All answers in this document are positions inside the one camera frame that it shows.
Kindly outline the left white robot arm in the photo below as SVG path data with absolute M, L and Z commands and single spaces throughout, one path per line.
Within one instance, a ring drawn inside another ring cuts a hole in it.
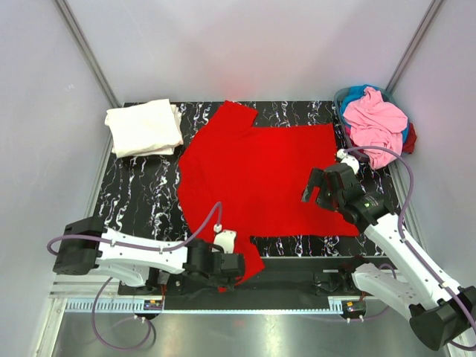
M 166 242 L 134 237 L 89 217 L 65 226 L 61 237 L 47 244 L 58 275 L 103 275 L 146 295 L 155 293 L 161 277 L 153 269 L 184 275 L 207 286 L 230 288 L 245 274 L 245 258 L 234 252 L 234 231 L 220 231 L 212 243 L 194 238 Z

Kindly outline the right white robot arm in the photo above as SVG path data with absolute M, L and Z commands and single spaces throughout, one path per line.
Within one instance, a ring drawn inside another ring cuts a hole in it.
M 339 289 L 347 295 L 360 290 L 378 298 L 408 321 L 428 349 L 438 351 L 475 327 L 475 288 L 462 287 L 446 274 L 399 226 L 399 217 L 384 196 L 364 192 L 357 170 L 345 161 L 325 170 L 312 169 L 302 200 L 308 202 L 312 191 L 318 189 L 317 205 L 340 213 L 375 242 L 404 280 L 358 258 L 338 275 Z

